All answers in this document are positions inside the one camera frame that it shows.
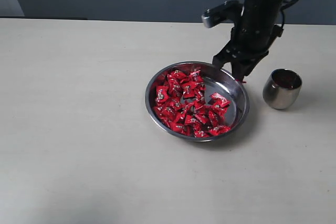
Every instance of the bowl rim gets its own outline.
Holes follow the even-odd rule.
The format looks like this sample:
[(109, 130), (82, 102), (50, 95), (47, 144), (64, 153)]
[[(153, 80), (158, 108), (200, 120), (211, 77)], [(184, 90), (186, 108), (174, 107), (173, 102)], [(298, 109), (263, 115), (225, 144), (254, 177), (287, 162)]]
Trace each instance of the bowl rim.
[(202, 62), (202, 61), (182, 61), (182, 62), (178, 62), (178, 63), (174, 63), (174, 64), (171, 64), (163, 69), (161, 69), (160, 71), (158, 71), (153, 77), (152, 79), (150, 80), (150, 82), (148, 83), (147, 85), (147, 88), (146, 88), (146, 92), (145, 92), (145, 105), (146, 105), (146, 108), (147, 108), (147, 111), (148, 113), (150, 114), (152, 120), (163, 130), (167, 131), (168, 133), (170, 133), (171, 135), (174, 135), (176, 137), (179, 137), (179, 138), (183, 138), (187, 141), (191, 141), (191, 142), (209, 142), (209, 141), (214, 141), (214, 140), (217, 140), (217, 139), (220, 139), (220, 138), (224, 138), (230, 134), (232, 134), (233, 132), (235, 132), (246, 120), (246, 117), (248, 115), (248, 112), (249, 112), (249, 97), (248, 97), (248, 94), (246, 92), (246, 89), (244, 88), (244, 86), (242, 85), (241, 82), (239, 81), (236, 81), (235, 78), (231, 75), (230, 72), (228, 72), (227, 70), (225, 69), (220, 69), (220, 71), (226, 73), (229, 77), (231, 77), (235, 82), (236, 84), (241, 88), (242, 92), (243, 92), (243, 95), (245, 97), (245, 110), (243, 111), (243, 115), (242, 117), (240, 118), (239, 122), (228, 132), (226, 133), (223, 133), (221, 135), (218, 135), (218, 136), (210, 136), (210, 137), (192, 137), (192, 136), (185, 136), (185, 135), (182, 135), (182, 134), (179, 134), (179, 133), (176, 133), (174, 131), (172, 131), (170, 128), (168, 128), (167, 126), (165, 126), (163, 123), (161, 123), (161, 121), (156, 117), (154, 111), (152, 110), (151, 106), (150, 106), (150, 101), (149, 101), (149, 95), (150, 95), (150, 88), (151, 86), (153, 85), (154, 81), (157, 79), (157, 77), (164, 71), (166, 70), (169, 70), (173, 67), (176, 67), (178, 65), (183, 65), (183, 64), (203, 64), (203, 65), (207, 65), (209, 67), (215, 67), (213, 64), (210, 64), (210, 63), (206, 63), (206, 62)]

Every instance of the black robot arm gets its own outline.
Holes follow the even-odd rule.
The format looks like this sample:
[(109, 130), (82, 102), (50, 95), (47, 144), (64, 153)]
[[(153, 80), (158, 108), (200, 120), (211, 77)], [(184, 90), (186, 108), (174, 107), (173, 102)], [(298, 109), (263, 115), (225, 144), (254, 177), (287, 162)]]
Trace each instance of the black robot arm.
[(207, 10), (203, 23), (211, 28), (225, 21), (234, 22), (231, 40), (213, 58), (213, 64), (222, 68), (231, 63), (232, 75), (239, 81), (248, 76), (255, 66), (268, 55), (277, 37), (281, 37), (283, 25), (275, 24), (277, 16), (298, 0), (245, 0), (227, 1), (221, 6)]

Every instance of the metal bowl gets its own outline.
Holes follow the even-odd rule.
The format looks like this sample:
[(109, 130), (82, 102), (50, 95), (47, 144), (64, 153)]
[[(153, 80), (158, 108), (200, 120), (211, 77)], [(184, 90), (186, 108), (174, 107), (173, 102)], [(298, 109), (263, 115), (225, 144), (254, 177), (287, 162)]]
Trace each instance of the metal bowl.
[[(195, 68), (201, 69), (201, 75), (206, 85), (205, 100), (207, 103), (210, 101), (209, 96), (215, 92), (223, 95), (231, 102), (229, 109), (225, 114), (225, 122), (231, 127), (231, 130), (224, 134), (205, 138), (196, 138), (176, 133), (161, 123), (152, 109), (155, 106), (156, 86), (162, 84), (168, 73), (173, 70), (190, 73)], [(219, 70), (212, 64), (197, 61), (176, 63), (162, 69), (154, 75), (146, 89), (145, 104), (151, 118), (160, 128), (174, 136), (181, 137), (192, 142), (207, 142), (226, 137), (244, 123), (249, 111), (248, 95), (240, 82), (236, 81), (231, 74), (224, 69)]]

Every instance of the metal cup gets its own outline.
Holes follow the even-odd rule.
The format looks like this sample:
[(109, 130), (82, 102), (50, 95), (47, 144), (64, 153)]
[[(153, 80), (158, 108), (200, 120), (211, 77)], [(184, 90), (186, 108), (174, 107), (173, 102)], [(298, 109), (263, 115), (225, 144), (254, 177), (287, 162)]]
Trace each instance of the metal cup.
[(268, 78), (264, 90), (264, 101), (273, 109), (290, 107), (298, 97), (302, 86), (300, 76), (288, 69), (276, 69)]

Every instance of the white table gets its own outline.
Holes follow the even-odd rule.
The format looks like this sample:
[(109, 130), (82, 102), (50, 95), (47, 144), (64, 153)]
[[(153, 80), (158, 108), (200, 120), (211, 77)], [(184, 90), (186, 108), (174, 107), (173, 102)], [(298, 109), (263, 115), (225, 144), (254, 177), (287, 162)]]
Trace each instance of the white table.
[[(227, 143), (150, 119), (151, 77), (211, 62), (230, 28), (1, 19), (0, 223), (336, 223), (336, 27), (286, 26)], [(276, 68), (303, 79), (286, 112), (261, 96)]]

